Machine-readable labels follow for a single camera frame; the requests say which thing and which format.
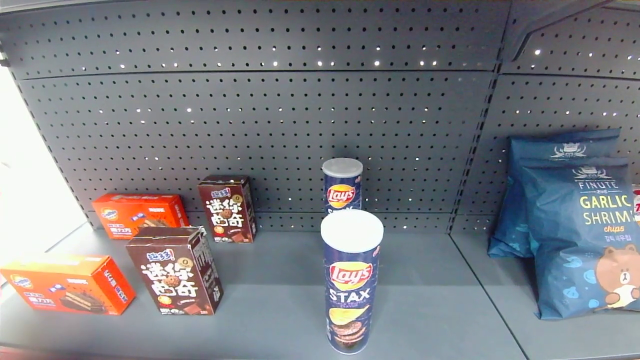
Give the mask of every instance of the cartoon bear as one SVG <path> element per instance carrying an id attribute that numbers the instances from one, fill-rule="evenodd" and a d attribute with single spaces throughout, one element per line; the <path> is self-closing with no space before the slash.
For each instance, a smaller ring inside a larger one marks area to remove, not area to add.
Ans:
<path id="1" fill-rule="evenodd" d="M 607 292 L 608 308 L 625 307 L 640 298 L 640 254 L 636 246 L 608 246 L 596 264 L 596 278 Z"/>

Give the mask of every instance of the potato chip image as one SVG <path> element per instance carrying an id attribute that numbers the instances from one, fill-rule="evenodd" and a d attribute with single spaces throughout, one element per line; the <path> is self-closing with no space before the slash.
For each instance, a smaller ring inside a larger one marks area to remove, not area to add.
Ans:
<path id="1" fill-rule="evenodd" d="M 358 316 L 362 315 L 369 305 L 361 309 L 341 309 L 339 307 L 332 307 L 329 309 L 329 319 L 335 325 L 347 325 L 348 323 L 356 320 Z"/>

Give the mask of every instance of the blue chip can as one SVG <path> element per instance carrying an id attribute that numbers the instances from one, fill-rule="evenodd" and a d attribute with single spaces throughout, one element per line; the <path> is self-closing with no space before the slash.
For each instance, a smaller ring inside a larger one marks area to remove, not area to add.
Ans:
<path id="1" fill-rule="evenodd" d="M 356 354 L 369 341 L 383 226 L 366 211 L 337 211 L 324 218 L 321 234 L 326 335 L 336 351 Z"/>
<path id="2" fill-rule="evenodd" d="M 324 212 L 362 209 L 362 163 L 356 159 L 336 158 L 325 161 Z"/>

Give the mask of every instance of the orange snack box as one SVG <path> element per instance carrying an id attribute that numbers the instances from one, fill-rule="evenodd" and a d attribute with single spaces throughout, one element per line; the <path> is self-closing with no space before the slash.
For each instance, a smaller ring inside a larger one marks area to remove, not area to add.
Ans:
<path id="1" fill-rule="evenodd" d="M 108 193 L 93 208 L 112 239 L 130 240 L 141 227 L 189 226 L 180 195 Z"/>
<path id="2" fill-rule="evenodd" d="M 0 274 L 36 310 L 120 315 L 136 296 L 110 256 L 45 253 L 9 263 Z"/>

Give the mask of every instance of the pegboard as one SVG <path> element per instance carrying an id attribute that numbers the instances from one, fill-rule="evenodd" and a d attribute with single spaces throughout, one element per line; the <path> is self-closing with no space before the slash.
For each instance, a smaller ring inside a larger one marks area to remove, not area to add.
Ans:
<path id="1" fill-rule="evenodd" d="M 164 1 L 0 18 L 17 79 L 283 70 L 492 70 L 507 1 Z"/>
<path id="2" fill-rule="evenodd" d="M 493 215 L 458 215 L 451 227 L 452 233 L 493 234 L 497 217 Z"/>
<path id="3" fill-rule="evenodd" d="M 494 215 L 506 187 L 509 135 L 621 127 L 617 156 L 640 181 L 640 82 L 563 76 L 500 76 L 458 214 Z"/>
<path id="4" fill-rule="evenodd" d="M 639 34 L 640 12 L 595 8 L 532 33 L 502 72 L 638 79 Z"/>
<path id="5" fill-rule="evenodd" d="M 365 167 L 365 209 L 451 213 L 491 76 L 196 72 L 20 88 L 85 211 L 107 191 L 179 193 L 201 211 L 201 178 L 247 174 L 256 211 L 323 212 L 321 165 L 348 156 Z"/>
<path id="6" fill-rule="evenodd" d="M 94 228 L 101 227 L 100 218 L 94 211 L 86 212 Z M 207 225 L 205 213 L 189 212 L 189 224 Z M 394 233 L 446 233 L 452 223 L 453 214 L 425 213 L 376 213 L 386 232 Z M 324 213 L 256 213 L 259 230 L 265 231 L 312 231 L 320 230 Z"/>

